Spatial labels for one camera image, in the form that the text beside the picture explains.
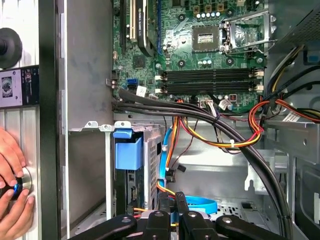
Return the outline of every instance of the pcie slot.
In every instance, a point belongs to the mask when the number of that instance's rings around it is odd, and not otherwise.
[[[126,52],[126,48],[127,48],[126,15],[127,15],[127,0],[120,0],[120,44],[121,44],[121,51],[123,54]]]
[[[130,0],[130,39],[136,40],[136,0]]]
[[[199,94],[208,92],[232,94],[234,92],[248,92],[251,84],[251,81],[170,83],[166,86],[166,90],[168,94]]]
[[[212,69],[195,71],[168,71],[165,75],[168,81],[221,81],[221,80],[246,80],[250,78],[250,69]]]

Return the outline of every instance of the motherboard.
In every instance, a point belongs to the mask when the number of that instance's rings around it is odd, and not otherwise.
[[[262,0],[114,0],[114,97],[123,88],[204,107],[214,96],[249,110],[263,91],[264,9]]]

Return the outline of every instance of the green circuit board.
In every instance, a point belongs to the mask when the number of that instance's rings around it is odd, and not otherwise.
[[[120,8],[121,0],[114,0],[113,7]],[[130,23],[130,4],[131,0],[126,1],[126,23]],[[135,41],[126,42],[125,51],[121,44],[121,20],[119,17],[113,17],[113,70],[118,74],[118,88],[127,88],[127,79],[138,79],[138,85],[147,88],[147,93],[158,97],[161,101],[173,101],[175,98],[188,101],[190,95],[179,94],[172,96],[169,94],[156,93],[156,89],[161,87],[162,81],[155,80],[159,71],[190,71],[190,70],[208,70],[208,69],[246,69],[263,68],[265,64],[264,56],[258,52],[250,57],[246,53],[227,56],[221,51],[197,52],[194,50],[193,31],[199,27],[219,26],[226,18],[227,11],[232,11],[233,17],[243,16],[250,13],[245,5],[239,5],[241,0],[157,0],[153,9],[152,23],[155,21],[154,14],[157,12],[158,4],[161,5],[158,27],[159,43],[155,46],[157,53],[155,57],[146,57],[143,55]],[[255,11],[263,9],[261,3]],[[198,18],[199,14],[208,14],[209,17]],[[247,43],[258,41],[263,38],[263,17],[256,17],[246,22],[240,22],[236,25],[235,42],[242,46]],[[226,98],[230,93],[212,92],[219,98]],[[236,100],[233,102],[234,111],[247,111],[258,101],[261,93],[256,91],[233,92]],[[113,90],[113,95],[118,98],[117,89]],[[210,97],[205,94],[197,95],[199,104]]]

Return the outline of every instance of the blue drive bracket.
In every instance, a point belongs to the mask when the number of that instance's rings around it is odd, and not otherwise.
[[[144,164],[143,137],[134,138],[132,129],[120,128],[113,133],[115,142],[115,168],[136,171]]]

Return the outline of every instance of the ram slot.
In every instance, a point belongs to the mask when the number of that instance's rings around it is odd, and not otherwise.
[[[251,81],[229,81],[229,82],[191,82],[191,83],[169,83],[166,86],[168,94],[232,94],[248,92]]]
[[[250,69],[212,69],[194,71],[168,71],[168,81],[221,81],[221,80],[247,80],[250,78]]]

